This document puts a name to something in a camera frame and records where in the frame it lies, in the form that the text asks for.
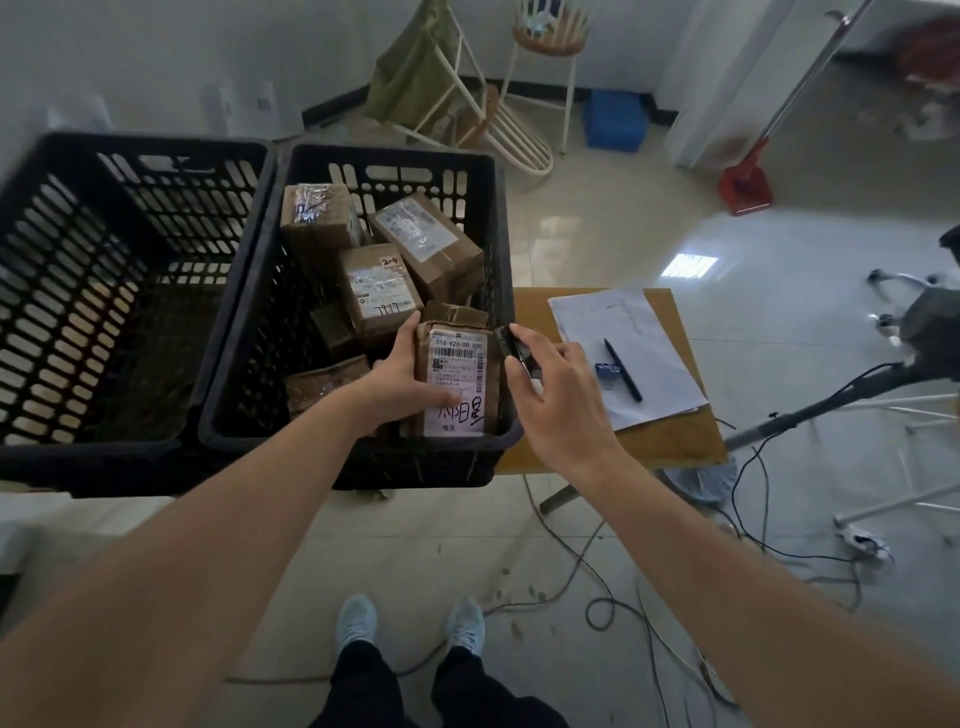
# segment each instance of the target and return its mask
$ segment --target black pen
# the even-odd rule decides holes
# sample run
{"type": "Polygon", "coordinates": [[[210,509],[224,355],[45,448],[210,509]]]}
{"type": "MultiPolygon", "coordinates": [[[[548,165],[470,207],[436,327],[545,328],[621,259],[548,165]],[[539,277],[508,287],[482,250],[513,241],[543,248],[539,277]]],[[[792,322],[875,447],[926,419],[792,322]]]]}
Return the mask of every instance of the black pen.
{"type": "Polygon", "coordinates": [[[613,357],[613,363],[620,368],[620,374],[623,375],[623,380],[627,382],[627,389],[629,389],[630,394],[634,396],[634,400],[643,401],[643,395],[641,395],[640,390],[636,388],[634,381],[630,377],[630,372],[628,372],[627,368],[623,366],[623,362],[620,360],[620,357],[616,355],[612,344],[607,341],[607,339],[604,339],[603,343],[607,345],[607,351],[610,352],[610,356],[613,357]]]}

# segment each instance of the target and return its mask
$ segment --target document paper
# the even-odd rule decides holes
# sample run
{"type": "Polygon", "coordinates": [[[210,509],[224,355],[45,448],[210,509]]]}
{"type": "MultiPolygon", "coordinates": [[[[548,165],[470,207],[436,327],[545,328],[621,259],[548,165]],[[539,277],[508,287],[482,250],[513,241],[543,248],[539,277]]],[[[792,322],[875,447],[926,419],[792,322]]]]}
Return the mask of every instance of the document paper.
{"type": "Polygon", "coordinates": [[[607,339],[643,396],[637,402],[621,378],[603,390],[613,429],[677,415],[707,404],[642,293],[618,289],[550,299],[564,341],[580,344],[591,369],[613,364],[607,339]]]}

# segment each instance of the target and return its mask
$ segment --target black pants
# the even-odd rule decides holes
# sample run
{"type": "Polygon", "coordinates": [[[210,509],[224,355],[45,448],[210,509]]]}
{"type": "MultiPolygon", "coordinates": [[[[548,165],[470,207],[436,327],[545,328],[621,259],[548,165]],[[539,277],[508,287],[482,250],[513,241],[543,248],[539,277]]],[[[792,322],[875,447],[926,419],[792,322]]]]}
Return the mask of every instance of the black pants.
{"type": "MultiPolygon", "coordinates": [[[[483,670],[480,658],[454,647],[437,667],[431,693],[445,728],[567,728],[535,697],[514,697],[483,670]]],[[[370,643],[348,644],[330,679],[324,711],[310,728],[410,728],[396,675],[370,643]]]]}

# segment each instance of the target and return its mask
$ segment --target cardboard package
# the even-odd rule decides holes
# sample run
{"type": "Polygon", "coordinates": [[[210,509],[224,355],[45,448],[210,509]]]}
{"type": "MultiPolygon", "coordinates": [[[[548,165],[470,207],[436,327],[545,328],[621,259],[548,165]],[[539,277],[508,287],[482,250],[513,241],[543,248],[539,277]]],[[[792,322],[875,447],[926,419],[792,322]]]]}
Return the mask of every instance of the cardboard package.
{"type": "Polygon", "coordinates": [[[417,286],[394,245],[340,251],[340,288],[363,346],[393,343],[396,330],[423,310],[417,286]]]}
{"type": "Polygon", "coordinates": [[[485,327],[489,319],[490,315],[486,311],[439,301],[426,302],[426,306],[423,307],[423,316],[420,318],[424,323],[446,321],[448,324],[470,324],[476,327],[485,327]]]}
{"type": "Polygon", "coordinates": [[[290,419],[295,420],[330,392],[369,373],[370,363],[367,357],[355,356],[332,367],[288,376],[284,384],[287,388],[287,408],[290,410],[290,419]]]}
{"type": "Polygon", "coordinates": [[[396,245],[425,299],[466,303],[483,287],[483,251],[417,192],[370,216],[378,240],[396,245]]]}
{"type": "Polygon", "coordinates": [[[427,409],[404,421],[406,437],[482,437],[496,432],[501,353],[493,332],[469,324],[417,326],[414,376],[459,392],[455,407],[427,409]]]}
{"type": "Polygon", "coordinates": [[[324,346],[334,361],[343,361],[360,353],[360,339],[344,304],[327,303],[310,311],[310,318],[324,340],[324,346]]]}
{"type": "Polygon", "coordinates": [[[291,184],[283,190],[280,229],[312,281],[337,279],[337,251],[367,243],[345,184],[291,184]]]}

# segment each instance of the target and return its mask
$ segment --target wooden table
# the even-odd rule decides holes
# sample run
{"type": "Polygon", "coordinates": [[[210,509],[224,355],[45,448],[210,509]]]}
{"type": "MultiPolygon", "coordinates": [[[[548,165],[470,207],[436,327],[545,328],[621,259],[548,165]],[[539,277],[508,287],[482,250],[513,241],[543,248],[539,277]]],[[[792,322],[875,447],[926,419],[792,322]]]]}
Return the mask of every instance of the wooden table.
{"type": "MultiPolygon", "coordinates": [[[[516,320],[528,328],[542,331],[551,341],[559,342],[557,322],[554,321],[547,299],[598,290],[603,289],[515,288],[516,320]]],[[[703,390],[704,383],[700,379],[697,362],[693,359],[673,293],[669,288],[648,288],[644,292],[680,359],[703,390]]],[[[626,451],[650,469],[720,465],[727,462],[727,450],[709,405],[689,414],[628,427],[617,432],[616,436],[626,451]]],[[[496,472],[506,475],[550,471],[530,449],[524,437],[504,453],[496,472]]]]}

